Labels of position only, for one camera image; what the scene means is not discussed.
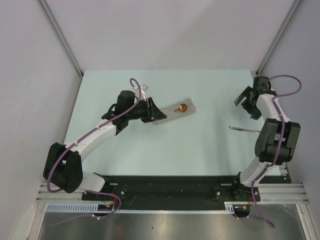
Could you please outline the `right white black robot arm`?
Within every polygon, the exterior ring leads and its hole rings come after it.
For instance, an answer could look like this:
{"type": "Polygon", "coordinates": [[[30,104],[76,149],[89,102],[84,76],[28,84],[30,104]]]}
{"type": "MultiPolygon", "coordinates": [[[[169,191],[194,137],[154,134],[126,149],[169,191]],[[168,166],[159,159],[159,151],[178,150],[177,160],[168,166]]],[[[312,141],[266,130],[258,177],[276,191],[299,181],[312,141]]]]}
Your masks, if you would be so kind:
{"type": "Polygon", "coordinates": [[[246,110],[251,119],[264,118],[254,147],[255,158],[232,181],[230,194],[237,201],[254,197],[255,188],[266,173],[293,158],[301,126],[286,116],[279,98],[281,95],[271,87],[270,78],[256,76],[253,85],[234,101],[236,106],[241,105],[246,110]]]}

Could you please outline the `copper spoon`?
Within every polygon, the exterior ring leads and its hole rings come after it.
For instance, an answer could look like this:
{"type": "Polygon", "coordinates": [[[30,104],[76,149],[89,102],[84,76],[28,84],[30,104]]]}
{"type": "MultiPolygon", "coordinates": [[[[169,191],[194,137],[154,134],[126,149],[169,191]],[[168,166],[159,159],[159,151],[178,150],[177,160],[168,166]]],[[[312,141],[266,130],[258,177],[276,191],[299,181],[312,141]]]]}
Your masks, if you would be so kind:
{"type": "Polygon", "coordinates": [[[181,103],[177,108],[172,109],[172,112],[180,112],[180,113],[184,113],[186,112],[188,109],[188,105],[185,103],[181,103]]]}

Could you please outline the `silver butter knife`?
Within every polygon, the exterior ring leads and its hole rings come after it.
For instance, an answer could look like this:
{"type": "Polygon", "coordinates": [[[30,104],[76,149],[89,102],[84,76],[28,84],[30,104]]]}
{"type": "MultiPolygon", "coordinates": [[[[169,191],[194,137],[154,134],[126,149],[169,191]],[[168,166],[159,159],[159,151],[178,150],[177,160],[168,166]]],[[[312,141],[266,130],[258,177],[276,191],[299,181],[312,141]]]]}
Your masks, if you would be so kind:
{"type": "Polygon", "coordinates": [[[247,132],[247,133],[254,133],[254,134],[260,134],[261,131],[259,130],[252,130],[252,129],[246,129],[246,128],[240,128],[235,126],[228,126],[230,129],[240,132],[247,132]]]}

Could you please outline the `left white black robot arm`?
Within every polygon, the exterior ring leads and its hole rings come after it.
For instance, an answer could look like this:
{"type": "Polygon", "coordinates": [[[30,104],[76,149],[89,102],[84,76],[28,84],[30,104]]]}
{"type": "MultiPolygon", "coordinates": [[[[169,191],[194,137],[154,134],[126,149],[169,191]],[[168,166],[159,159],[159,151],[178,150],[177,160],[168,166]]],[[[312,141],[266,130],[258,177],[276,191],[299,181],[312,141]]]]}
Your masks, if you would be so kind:
{"type": "Polygon", "coordinates": [[[80,139],[68,144],[58,142],[51,145],[45,163],[43,177],[47,184],[53,184],[57,191],[73,193],[76,190],[89,191],[100,200],[110,196],[107,180],[96,173],[83,171],[83,161],[106,140],[117,136],[131,120],[151,123],[167,116],[151,97],[142,93],[123,90],[114,103],[101,117],[101,121],[80,139]]]}

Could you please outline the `grey cloth napkin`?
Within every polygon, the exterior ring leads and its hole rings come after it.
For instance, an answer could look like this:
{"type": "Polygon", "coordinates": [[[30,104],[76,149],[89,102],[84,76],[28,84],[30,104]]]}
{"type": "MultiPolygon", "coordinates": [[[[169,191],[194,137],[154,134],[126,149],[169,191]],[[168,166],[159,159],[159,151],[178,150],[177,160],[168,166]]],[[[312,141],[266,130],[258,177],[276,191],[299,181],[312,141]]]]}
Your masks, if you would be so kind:
{"type": "Polygon", "coordinates": [[[191,98],[186,98],[175,104],[162,107],[160,110],[167,116],[167,118],[154,121],[154,125],[168,123],[170,121],[194,114],[196,112],[196,106],[193,104],[191,98]]]}

